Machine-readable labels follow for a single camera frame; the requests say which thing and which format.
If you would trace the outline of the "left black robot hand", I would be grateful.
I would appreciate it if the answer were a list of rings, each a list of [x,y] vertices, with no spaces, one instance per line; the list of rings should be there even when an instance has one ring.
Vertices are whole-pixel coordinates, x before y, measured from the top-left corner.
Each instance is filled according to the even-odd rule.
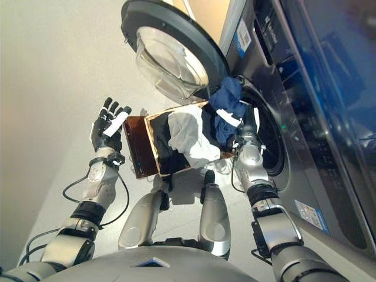
[[[90,130],[90,141],[95,152],[105,147],[109,147],[116,152],[122,150],[122,125],[131,111],[132,109],[129,106],[121,107],[111,97],[105,99]]]

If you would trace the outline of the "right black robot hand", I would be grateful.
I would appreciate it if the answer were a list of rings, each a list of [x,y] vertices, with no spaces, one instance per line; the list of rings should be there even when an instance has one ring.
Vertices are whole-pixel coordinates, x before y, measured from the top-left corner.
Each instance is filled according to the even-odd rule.
[[[224,109],[216,110],[218,116],[221,117],[227,124],[237,130],[240,136],[252,136],[257,134],[258,126],[254,114],[254,107],[251,104],[245,104],[246,111],[241,119],[233,117],[233,113],[226,112]]]

